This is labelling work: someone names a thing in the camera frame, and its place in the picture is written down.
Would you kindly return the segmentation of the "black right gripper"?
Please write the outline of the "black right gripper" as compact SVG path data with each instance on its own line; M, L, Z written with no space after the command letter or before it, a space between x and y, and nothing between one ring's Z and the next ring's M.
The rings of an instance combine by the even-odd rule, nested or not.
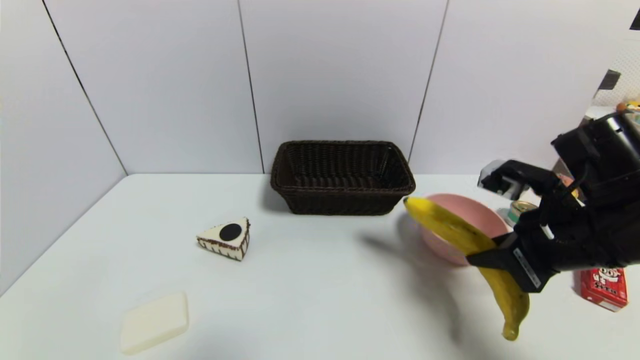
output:
M562 259L575 241L561 228L540 225L534 214L522 215L512 232L492 238L496 248L469 254L466 260L477 268L506 271L526 293L539 293L553 276L564 271Z

